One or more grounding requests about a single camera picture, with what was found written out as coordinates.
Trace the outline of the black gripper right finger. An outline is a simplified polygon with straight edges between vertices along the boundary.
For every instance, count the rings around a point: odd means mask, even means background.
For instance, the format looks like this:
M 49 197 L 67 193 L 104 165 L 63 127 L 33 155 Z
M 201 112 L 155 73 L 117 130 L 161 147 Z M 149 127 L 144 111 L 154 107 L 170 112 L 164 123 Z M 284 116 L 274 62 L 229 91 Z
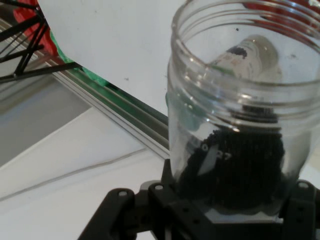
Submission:
M 298 180 L 281 214 L 282 240 L 316 240 L 320 234 L 320 190 Z

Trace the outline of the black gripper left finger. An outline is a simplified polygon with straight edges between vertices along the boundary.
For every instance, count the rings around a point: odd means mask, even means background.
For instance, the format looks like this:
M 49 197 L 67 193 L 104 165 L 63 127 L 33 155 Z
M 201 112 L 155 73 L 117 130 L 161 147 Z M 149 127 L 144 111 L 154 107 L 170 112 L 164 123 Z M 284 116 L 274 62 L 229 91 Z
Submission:
M 109 191 L 79 236 L 80 240 L 135 240 L 151 232 L 157 240 L 213 240 L 212 223 L 172 188 L 169 160 L 160 181 L 138 193 L 128 188 Z

